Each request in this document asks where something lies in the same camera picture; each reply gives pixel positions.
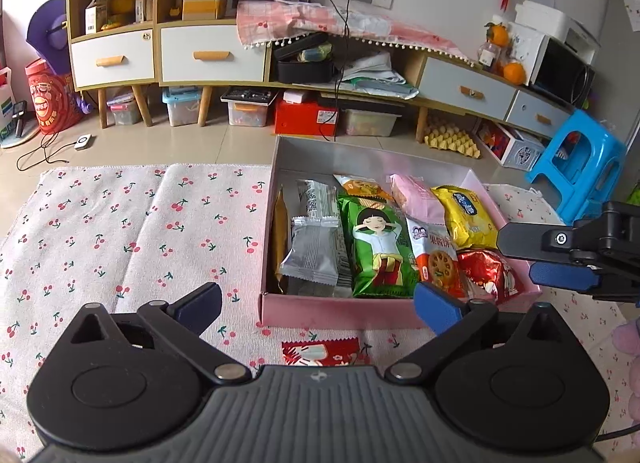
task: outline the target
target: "orange fruit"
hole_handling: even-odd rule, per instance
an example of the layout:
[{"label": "orange fruit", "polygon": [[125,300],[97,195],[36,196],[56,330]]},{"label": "orange fruit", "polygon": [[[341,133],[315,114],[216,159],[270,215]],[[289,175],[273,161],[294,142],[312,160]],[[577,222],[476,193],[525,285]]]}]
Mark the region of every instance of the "orange fruit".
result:
[{"label": "orange fruit", "polygon": [[502,76],[505,80],[508,80],[517,86],[523,85],[527,80],[527,73],[519,62],[511,62],[510,64],[505,65],[502,70]]},{"label": "orange fruit", "polygon": [[486,26],[486,39],[501,48],[509,45],[509,33],[502,24],[488,23]]}]

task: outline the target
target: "open cardboard box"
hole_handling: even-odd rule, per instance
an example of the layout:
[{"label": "open cardboard box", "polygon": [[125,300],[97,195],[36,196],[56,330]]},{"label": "open cardboard box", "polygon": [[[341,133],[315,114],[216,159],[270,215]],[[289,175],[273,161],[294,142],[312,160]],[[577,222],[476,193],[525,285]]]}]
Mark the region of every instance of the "open cardboard box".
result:
[{"label": "open cardboard box", "polygon": [[[375,178],[390,191],[388,176],[395,173],[421,177],[427,186],[455,185],[475,192],[495,225],[507,223],[473,170],[433,159],[332,141],[278,136],[269,187],[267,222],[264,227],[262,280],[258,297],[260,322],[265,326],[313,329],[413,329],[426,327],[414,311],[412,299],[333,299],[269,293],[268,262],[273,204],[280,187],[295,179],[333,183],[334,173]],[[287,202],[291,212],[294,202]],[[525,291],[500,306],[503,311],[526,311],[542,293],[529,278],[529,263],[510,260]]]}]

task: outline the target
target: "microwave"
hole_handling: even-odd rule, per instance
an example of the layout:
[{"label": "microwave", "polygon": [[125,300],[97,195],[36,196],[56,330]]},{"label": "microwave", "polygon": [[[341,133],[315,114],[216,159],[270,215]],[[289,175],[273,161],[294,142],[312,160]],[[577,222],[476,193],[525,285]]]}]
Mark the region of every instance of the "microwave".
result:
[{"label": "microwave", "polygon": [[580,109],[593,82],[591,66],[550,35],[521,24],[509,26],[510,58],[524,66],[525,85],[560,104]]}]

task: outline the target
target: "pink plaid cloth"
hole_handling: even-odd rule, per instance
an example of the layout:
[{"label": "pink plaid cloth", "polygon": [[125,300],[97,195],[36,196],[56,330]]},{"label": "pink plaid cloth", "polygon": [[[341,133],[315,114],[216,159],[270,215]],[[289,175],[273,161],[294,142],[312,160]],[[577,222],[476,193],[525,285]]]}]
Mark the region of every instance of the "pink plaid cloth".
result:
[{"label": "pink plaid cloth", "polygon": [[[236,27],[244,45],[293,38],[314,31],[342,35],[346,12],[308,2],[245,0],[238,3]],[[399,45],[414,45],[442,51],[462,60],[468,58],[451,40],[419,26],[398,22],[383,15],[359,13],[350,8],[349,32],[354,38]]]}]

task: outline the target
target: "pink snack bag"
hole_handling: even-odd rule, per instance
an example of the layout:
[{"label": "pink snack bag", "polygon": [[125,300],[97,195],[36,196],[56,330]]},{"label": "pink snack bag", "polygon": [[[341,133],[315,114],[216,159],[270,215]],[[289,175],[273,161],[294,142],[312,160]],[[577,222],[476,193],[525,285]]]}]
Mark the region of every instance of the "pink snack bag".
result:
[{"label": "pink snack bag", "polygon": [[407,216],[423,223],[445,224],[442,203],[416,178],[392,174],[391,195]]}]

